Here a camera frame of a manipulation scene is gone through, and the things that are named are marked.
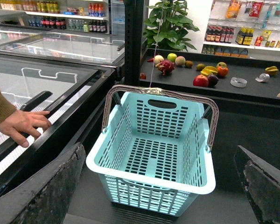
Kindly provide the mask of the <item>bystander bare hand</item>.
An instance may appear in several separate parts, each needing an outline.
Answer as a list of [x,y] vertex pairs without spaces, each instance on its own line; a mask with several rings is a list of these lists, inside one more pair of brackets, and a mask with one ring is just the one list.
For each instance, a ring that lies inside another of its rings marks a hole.
[[37,128],[46,131],[51,126],[51,122],[46,118],[46,115],[49,114],[49,111],[24,112],[16,110],[0,123],[0,132],[12,138],[19,146],[27,148],[29,142],[21,133],[27,133],[35,140],[38,139],[41,133]]

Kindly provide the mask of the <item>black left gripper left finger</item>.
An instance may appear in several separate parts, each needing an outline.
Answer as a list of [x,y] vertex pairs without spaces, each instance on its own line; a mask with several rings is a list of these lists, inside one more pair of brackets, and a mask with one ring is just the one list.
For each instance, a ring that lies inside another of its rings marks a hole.
[[0,224],[61,224],[86,159],[77,143],[0,197]]

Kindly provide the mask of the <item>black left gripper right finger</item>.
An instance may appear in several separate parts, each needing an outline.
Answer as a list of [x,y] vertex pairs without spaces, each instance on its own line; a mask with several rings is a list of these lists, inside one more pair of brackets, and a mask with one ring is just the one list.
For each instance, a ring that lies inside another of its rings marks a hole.
[[241,145],[234,163],[258,223],[280,224],[280,170]]

